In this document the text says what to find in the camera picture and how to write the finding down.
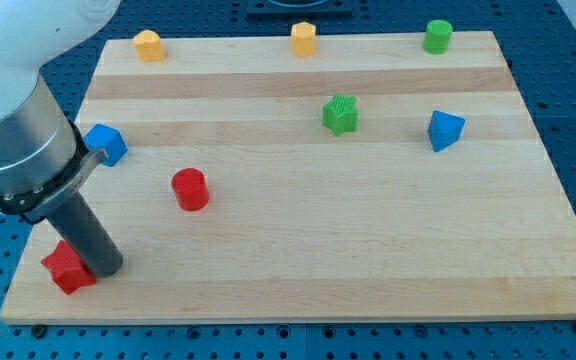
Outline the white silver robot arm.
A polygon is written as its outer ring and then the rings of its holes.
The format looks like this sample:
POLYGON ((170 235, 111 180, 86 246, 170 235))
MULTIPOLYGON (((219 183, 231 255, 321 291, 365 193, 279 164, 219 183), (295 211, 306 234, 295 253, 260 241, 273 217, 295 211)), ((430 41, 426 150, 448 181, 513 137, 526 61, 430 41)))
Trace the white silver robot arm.
POLYGON ((120 0, 0 1, 0 212, 41 220, 101 160, 40 74, 116 13, 120 0))

